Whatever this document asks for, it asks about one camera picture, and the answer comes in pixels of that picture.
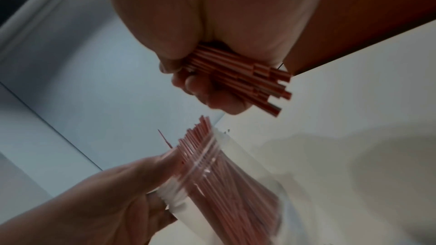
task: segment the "clear plastic jar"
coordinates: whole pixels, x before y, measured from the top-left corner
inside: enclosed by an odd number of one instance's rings
[[[199,146],[181,140],[184,169],[158,190],[180,221],[207,244],[309,244],[285,190],[265,168],[214,128],[201,139]]]

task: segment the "brown wooden panel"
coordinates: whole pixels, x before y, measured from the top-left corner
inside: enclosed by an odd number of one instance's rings
[[[284,63],[299,74],[433,19],[436,0],[321,0]]]

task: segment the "white surface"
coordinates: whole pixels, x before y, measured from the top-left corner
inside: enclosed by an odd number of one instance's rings
[[[277,175],[315,244],[435,243],[435,42],[436,21],[296,76],[278,118],[218,122]]]
[[[109,0],[63,0],[0,61],[0,82],[103,169],[168,150],[212,111],[174,88]]]
[[[0,152],[0,224],[49,199],[46,191]]]
[[[1,84],[0,152],[51,196],[100,171]]]

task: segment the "person's left hand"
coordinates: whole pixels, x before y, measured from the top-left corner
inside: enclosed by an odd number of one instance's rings
[[[4,244],[144,245],[176,221],[151,192],[178,169],[174,150],[85,179],[0,227]]]

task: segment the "person's right hand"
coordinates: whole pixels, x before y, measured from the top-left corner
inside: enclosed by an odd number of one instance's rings
[[[219,41],[234,52],[265,64],[286,57],[318,0],[112,0],[123,22],[156,52],[173,84],[210,108],[229,114],[249,104],[216,89],[202,75],[181,69],[181,60],[200,42]]]

